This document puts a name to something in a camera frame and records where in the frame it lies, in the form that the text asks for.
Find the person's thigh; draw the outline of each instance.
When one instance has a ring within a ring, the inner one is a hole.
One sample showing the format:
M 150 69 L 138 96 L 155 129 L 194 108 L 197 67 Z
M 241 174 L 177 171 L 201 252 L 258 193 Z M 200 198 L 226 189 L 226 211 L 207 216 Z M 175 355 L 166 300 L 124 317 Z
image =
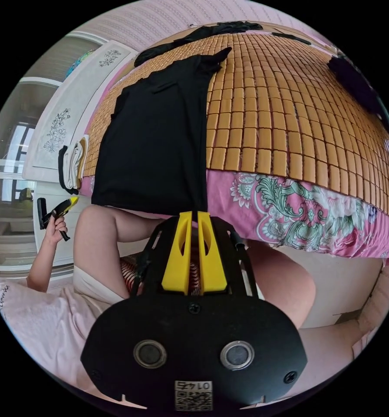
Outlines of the person's thigh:
M 111 207 L 86 207 L 79 216 L 74 235 L 75 266 L 120 297 L 128 298 L 118 242 L 146 239 L 161 221 Z
M 265 300 L 300 328 L 315 301 L 312 277 L 301 265 L 267 244 L 257 241 L 247 244 L 255 281 Z

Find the pink blanket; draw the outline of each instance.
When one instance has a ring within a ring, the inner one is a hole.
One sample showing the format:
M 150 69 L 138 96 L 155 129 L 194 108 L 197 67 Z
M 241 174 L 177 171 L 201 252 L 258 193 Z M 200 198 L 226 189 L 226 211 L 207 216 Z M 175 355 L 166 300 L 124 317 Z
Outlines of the pink blanket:
M 94 177 L 80 193 L 90 197 Z M 389 216 L 357 198 L 270 175 L 207 170 L 212 216 L 242 238 L 345 258 L 389 258 Z

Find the person's arm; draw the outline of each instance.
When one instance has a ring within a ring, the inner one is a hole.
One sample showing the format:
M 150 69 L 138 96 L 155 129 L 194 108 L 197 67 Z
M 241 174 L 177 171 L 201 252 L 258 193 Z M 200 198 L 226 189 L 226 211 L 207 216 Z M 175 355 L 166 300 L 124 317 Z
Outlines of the person's arm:
M 57 220 L 54 220 L 54 217 L 51 216 L 46 229 L 46 235 L 26 279 L 28 288 L 40 292 L 47 292 L 57 244 L 62 239 L 60 232 L 67 232 L 64 217 L 59 217 Z

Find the black cloth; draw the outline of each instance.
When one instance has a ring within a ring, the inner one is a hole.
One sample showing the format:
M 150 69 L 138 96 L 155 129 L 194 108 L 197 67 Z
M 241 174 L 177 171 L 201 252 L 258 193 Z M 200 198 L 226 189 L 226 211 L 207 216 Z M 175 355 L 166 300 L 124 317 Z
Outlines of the black cloth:
M 163 215 L 207 211 L 206 95 L 231 48 L 123 89 L 100 145 L 92 203 Z
M 364 75 L 344 55 L 332 57 L 328 62 L 328 67 L 335 74 L 338 82 L 362 107 L 369 113 L 381 117 L 382 125 L 389 134 L 389 114 Z
M 342 55 L 333 56 L 328 62 L 328 67 L 338 82 L 365 110 L 381 117 L 382 124 L 389 133 L 389 115 L 382 106 L 377 92 L 352 62 Z
M 273 36 L 278 36 L 280 38 L 287 38 L 287 39 L 296 40 L 298 42 L 305 43 L 306 45 L 311 45 L 312 44 L 310 41 L 308 41 L 306 39 L 299 38 L 298 36 L 295 36 L 295 35 L 290 35 L 289 33 L 272 32 L 271 34 Z
M 173 42 L 165 43 L 164 45 L 153 46 L 145 51 L 142 51 L 135 59 L 134 67 L 142 65 L 144 62 L 160 56 L 165 52 L 171 51 L 179 46 L 186 45 L 196 40 L 209 38 L 214 35 L 222 35 L 224 33 L 242 33 L 247 30 L 262 30 L 263 27 L 258 23 L 250 22 L 226 22 L 218 23 L 216 26 L 201 26 L 188 34 L 184 38 L 176 39 Z

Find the white shorts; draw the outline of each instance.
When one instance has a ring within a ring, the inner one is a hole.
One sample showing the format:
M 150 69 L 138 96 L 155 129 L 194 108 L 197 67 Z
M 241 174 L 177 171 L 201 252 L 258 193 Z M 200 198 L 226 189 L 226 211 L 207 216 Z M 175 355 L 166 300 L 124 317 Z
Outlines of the white shorts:
M 242 272 L 247 289 L 247 295 L 252 295 L 245 271 Z M 75 293 L 80 294 L 86 300 L 96 317 L 102 314 L 111 305 L 123 300 L 123 298 L 118 294 L 114 293 L 108 287 L 101 284 L 98 280 L 77 266 L 74 266 L 73 269 L 73 288 Z M 264 300 L 264 296 L 258 285 L 257 292 L 259 299 Z

